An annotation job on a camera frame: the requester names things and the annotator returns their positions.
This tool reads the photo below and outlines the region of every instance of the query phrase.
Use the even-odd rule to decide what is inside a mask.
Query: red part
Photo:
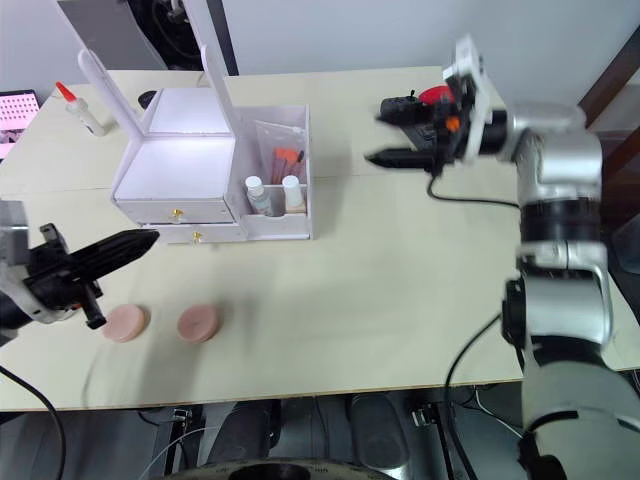
[[[71,93],[71,90],[65,87],[62,83],[56,82],[56,87],[58,87],[58,90],[60,90],[60,93],[62,94],[62,96],[67,102],[76,101],[76,96],[73,93]]]
[[[444,98],[448,99],[451,103],[455,102],[451,89],[446,85],[428,88],[418,96],[418,100],[427,105],[433,105]]]

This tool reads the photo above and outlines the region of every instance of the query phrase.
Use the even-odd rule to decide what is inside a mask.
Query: white storage box
[[[191,22],[197,36],[206,3],[185,2],[188,13],[194,4],[200,12]],[[218,64],[218,45],[198,43],[210,88],[158,90],[142,118],[96,55],[87,49],[79,53],[80,68],[130,138],[114,179],[112,201],[141,227],[157,229],[166,243],[312,238],[308,107],[234,108]],[[244,186],[252,175],[262,179],[275,211],[284,212],[283,187],[270,185],[273,154],[264,155],[256,121],[300,132],[297,147],[304,163],[298,177],[306,214],[265,217],[252,212]]]

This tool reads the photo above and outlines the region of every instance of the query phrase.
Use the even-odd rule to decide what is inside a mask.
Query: table
[[[441,385],[469,337],[500,307],[516,275],[518,213],[434,202],[420,172],[389,172],[364,153],[404,145],[373,120],[380,99],[440,83],[435,67],[227,79],[237,105],[308,103],[317,236],[312,241],[156,245],[101,280],[105,312],[146,308],[151,322],[127,344],[84,325],[82,314],[31,324],[0,349],[0,364],[60,409],[119,408]],[[113,72],[133,102],[145,90],[192,86],[198,72]],[[91,86],[74,86],[99,120]],[[494,102],[499,102],[494,95]],[[75,250],[131,222],[109,203],[126,144],[112,128],[83,131],[50,98],[0,165],[3,198],[25,202],[31,243],[54,222]],[[449,168],[437,190],[515,198],[515,171],[492,158]],[[612,283],[617,369],[640,366],[640,329]],[[214,303],[224,325],[190,346],[176,333],[187,307]],[[457,384],[520,378],[515,355],[492,329],[471,349]],[[0,410],[41,409],[0,379]]]

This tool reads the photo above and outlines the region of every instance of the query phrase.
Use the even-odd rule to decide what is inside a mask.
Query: white bottle
[[[94,117],[89,111],[89,105],[87,102],[80,97],[76,97],[67,87],[65,87],[62,83],[56,82],[56,86],[58,90],[62,93],[62,96],[67,101],[67,105],[65,110],[67,112],[75,115],[82,122],[82,124],[87,127],[91,133],[93,133],[96,137],[102,137],[105,134],[104,127],[100,125],[96,117]]]
[[[300,188],[298,177],[287,175],[282,179],[284,187],[284,206],[286,213],[307,213],[307,205]]]
[[[247,198],[254,211],[267,217],[273,217],[271,197],[264,189],[260,177],[247,177],[244,184],[247,186]]]

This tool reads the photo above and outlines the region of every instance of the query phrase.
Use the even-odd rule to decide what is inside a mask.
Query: gold drawer knob
[[[184,212],[179,208],[174,208],[171,212],[171,218],[173,219],[174,223],[180,223],[180,217],[182,215],[184,215]]]

